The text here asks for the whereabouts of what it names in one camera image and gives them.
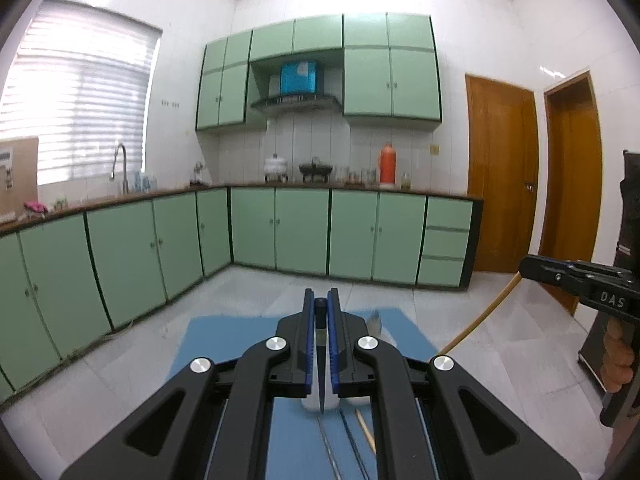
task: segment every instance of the finger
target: finger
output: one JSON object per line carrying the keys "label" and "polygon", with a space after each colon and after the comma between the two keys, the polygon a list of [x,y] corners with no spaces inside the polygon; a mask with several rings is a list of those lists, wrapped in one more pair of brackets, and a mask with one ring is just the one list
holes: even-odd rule
{"label": "finger", "polygon": [[636,357],[630,346],[613,339],[608,332],[604,335],[604,348],[607,349],[607,354],[611,357],[613,364],[618,366],[631,366]]}
{"label": "finger", "polygon": [[617,383],[616,381],[611,379],[611,377],[609,377],[607,369],[604,367],[604,365],[602,365],[602,368],[600,368],[600,378],[602,379],[602,384],[604,384],[605,389],[610,394],[616,394],[622,389],[622,384]]}
{"label": "finger", "polygon": [[622,323],[620,323],[619,319],[615,317],[609,319],[607,323],[607,333],[613,339],[622,339]]}
{"label": "finger", "polygon": [[611,360],[609,354],[604,354],[602,365],[607,371],[607,375],[617,383],[627,384],[634,378],[634,373],[631,368],[618,366]]}

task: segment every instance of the window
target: window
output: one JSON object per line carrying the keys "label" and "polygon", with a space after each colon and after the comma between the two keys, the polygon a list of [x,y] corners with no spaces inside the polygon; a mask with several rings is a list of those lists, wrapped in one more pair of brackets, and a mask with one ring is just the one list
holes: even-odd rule
{"label": "window", "polygon": [[43,1],[0,98],[0,139],[40,139],[38,184],[110,174],[120,142],[127,171],[144,168],[160,34],[106,10]]}

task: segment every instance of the white wall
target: white wall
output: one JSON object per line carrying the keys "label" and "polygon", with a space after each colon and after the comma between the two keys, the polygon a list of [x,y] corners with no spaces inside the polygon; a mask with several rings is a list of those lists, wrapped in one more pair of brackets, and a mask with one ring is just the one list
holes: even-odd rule
{"label": "white wall", "polygon": [[[42,0],[33,0],[0,52],[0,87],[17,46]],[[93,0],[75,0],[91,3]],[[146,172],[161,187],[187,184],[198,160],[211,161],[217,177],[218,143],[210,136],[198,143],[194,132],[198,82],[204,45],[229,34],[234,0],[108,0],[99,6],[162,29],[161,45],[148,111]],[[162,106],[162,100],[180,103]],[[107,176],[40,186],[46,203],[66,196],[70,202],[117,194]]]}
{"label": "white wall", "polygon": [[[622,151],[640,151],[640,54],[606,0],[514,0],[513,6],[532,46],[536,68],[544,66],[567,77],[585,70],[591,72],[603,157],[602,206],[593,261],[610,265],[622,216],[619,188],[624,177]],[[543,93],[561,79],[538,70],[534,82],[541,166],[531,246],[537,249],[546,202],[547,130]],[[580,305],[575,317],[589,328],[594,316],[594,310]]]}
{"label": "white wall", "polygon": [[[374,168],[380,148],[392,140],[398,176],[415,187],[466,192],[468,113],[465,73],[531,88],[530,46],[510,0],[239,0],[232,30],[239,32],[300,16],[342,12],[430,14],[440,63],[443,123],[433,133],[389,128],[350,128],[339,114],[293,114],[266,132],[220,135],[220,180],[261,178],[274,151],[295,166],[320,156],[352,170]],[[440,155],[430,155],[430,144]]]}

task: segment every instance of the metal bolt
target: metal bolt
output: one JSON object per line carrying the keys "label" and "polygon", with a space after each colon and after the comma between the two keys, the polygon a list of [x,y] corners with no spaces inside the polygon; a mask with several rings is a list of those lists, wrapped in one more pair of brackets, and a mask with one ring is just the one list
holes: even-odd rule
{"label": "metal bolt", "polygon": [[366,335],[358,339],[358,346],[364,350],[373,350],[378,346],[378,340],[375,337]]}
{"label": "metal bolt", "polygon": [[287,345],[287,340],[283,337],[271,337],[267,339],[267,348],[269,350],[282,350]]}
{"label": "metal bolt", "polygon": [[453,359],[446,355],[440,355],[433,360],[433,366],[443,372],[448,372],[453,368]]}
{"label": "metal bolt", "polygon": [[197,359],[191,361],[189,368],[191,368],[192,372],[201,374],[211,368],[211,361],[209,361],[206,357],[198,357]]}

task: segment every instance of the doorway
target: doorway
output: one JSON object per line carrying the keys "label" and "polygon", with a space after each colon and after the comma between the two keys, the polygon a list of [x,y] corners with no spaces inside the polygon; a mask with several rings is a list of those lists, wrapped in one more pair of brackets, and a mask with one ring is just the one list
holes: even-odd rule
{"label": "doorway", "polygon": [[468,193],[484,199],[474,270],[516,272],[529,253],[538,186],[532,91],[466,76]]}
{"label": "doorway", "polygon": [[[602,197],[600,121],[587,72],[545,93],[549,169],[540,254],[591,261]],[[571,314],[577,298],[546,290]]]}

